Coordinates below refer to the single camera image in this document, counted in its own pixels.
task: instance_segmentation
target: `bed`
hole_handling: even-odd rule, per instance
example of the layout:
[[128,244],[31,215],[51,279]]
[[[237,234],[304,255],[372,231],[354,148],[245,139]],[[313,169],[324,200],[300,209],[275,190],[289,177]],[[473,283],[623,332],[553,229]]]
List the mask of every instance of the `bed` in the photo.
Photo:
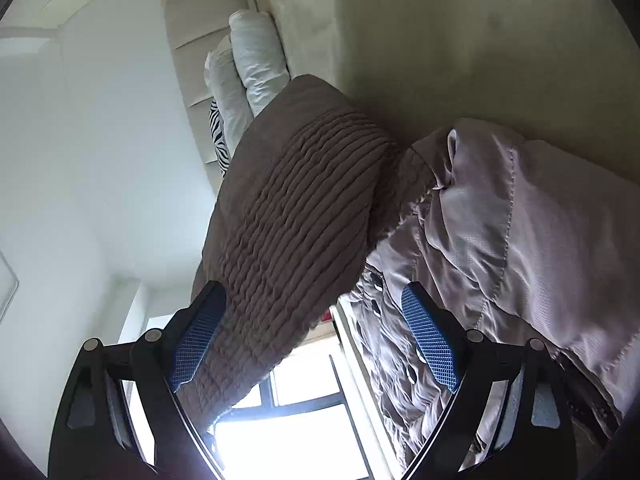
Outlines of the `bed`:
[[290,81],[271,17],[254,0],[163,0],[182,100],[214,192],[242,134]]
[[451,398],[403,320],[402,289],[418,281],[466,330],[544,342],[585,470],[640,384],[639,214],[638,186],[545,142],[459,120],[405,150],[336,89],[299,76],[255,118],[224,179],[193,293],[220,282],[227,308],[178,398],[206,432],[346,298],[407,466]]

